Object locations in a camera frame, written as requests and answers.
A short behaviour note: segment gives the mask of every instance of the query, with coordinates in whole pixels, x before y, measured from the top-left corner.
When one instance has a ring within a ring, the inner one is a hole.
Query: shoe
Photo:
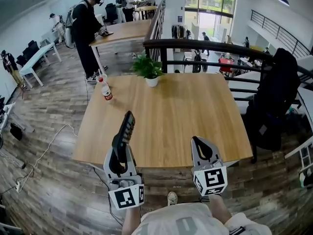
[[[172,206],[172,205],[176,205],[178,202],[178,197],[176,195],[175,192],[171,191],[168,195],[167,195],[167,206]]]
[[[90,76],[90,77],[86,77],[86,81],[87,82],[96,82],[97,81],[97,79],[96,79],[96,77],[95,76]]]
[[[301,185],[301,187],[304,188],[304,187],[305,187],[305,186],[304,186],[305,176],[304,176],[304,173],[303,173],[303,172],[300,173],[299,180],[300,180],[300,185]]]

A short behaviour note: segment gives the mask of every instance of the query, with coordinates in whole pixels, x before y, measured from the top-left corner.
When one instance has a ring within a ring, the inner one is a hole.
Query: white shoe
[[[86,81],[87,82],[96,82],[97,79],[96,79],[96,76],[90,76],[89,78],[86,78]]]
[[[176,205],[178,202],[178,197],[175,192],[171,191],[167,195],[167,206]]]

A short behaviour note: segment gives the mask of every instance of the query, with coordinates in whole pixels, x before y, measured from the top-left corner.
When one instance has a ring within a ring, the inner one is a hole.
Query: green plant
[[[154,79],[163,75],[161,67],[161,62],[154,62],[151,58],[147,57],[146,54],[142,54],[135,56],[132,70],[136,72],[137,76]]]

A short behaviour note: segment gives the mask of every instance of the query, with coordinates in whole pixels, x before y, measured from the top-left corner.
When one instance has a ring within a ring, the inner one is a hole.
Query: black pants
[[[89,78],[99,69],[99,65],[93,54],[92,48],[89,46],[89,44],[79,41],[76,41],[76,48],[80,61],[82,62],[83,68],[85,70],[86,78]]]
[[[134,9],[123,8],[123,12],[124,12],[125,19],[126,19],[127,22],[134,21],[134,18],[133,18]]]

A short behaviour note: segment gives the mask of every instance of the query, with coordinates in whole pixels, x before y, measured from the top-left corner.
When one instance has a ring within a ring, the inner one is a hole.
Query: wood plank floor
[[[69,123],[78,133],[86,110],[87,91],[84,71],[76,50],[58,47],[62,63],[49,54],[52,62],[39,68],[38,76],[44,87],[31,79],[34,88],[22,95],[15,94],[15,111],[33,125],[34,133],[24,133],[17,141],[6,128],[3,147],[27,162],[24,170],[15,168],[0,158],[0,191],[13,186],[18,177],[25,176],[35,161],[47,149],[60,128]],[[109,75],[129,73],[132,52],[143,50],[140,41],[111,44],[99,49]],[[89,99],[93,86],[87,85]],[[313,192],[301,189],[297,170],[299,159],[284,160],[309,134],[283,136],[282,150],[259,151],[259,161],[251,164],[242,160],[228,168],[228,182],[223,197],[232,213],[244,212],[248,218],[268,225],[275,235],[297,235],[313,220]],[[50,150],[39,161],[34,176],[29,178],[21,193],[14,189],[3,195],[7,211],[24,232],[36,235],[97,235],[120,234],[121,226],[109,213],[108,192],[93,169],[73,161],[76,137],[66,127],[55,139]],[[169,191],[175,191],[179,202],[195,201],[199,193],[192,182],[190,168],[138,169],[143,174],[146,202],[142,213],[167,204]],[[113,213],[123,220],[124,212]]]

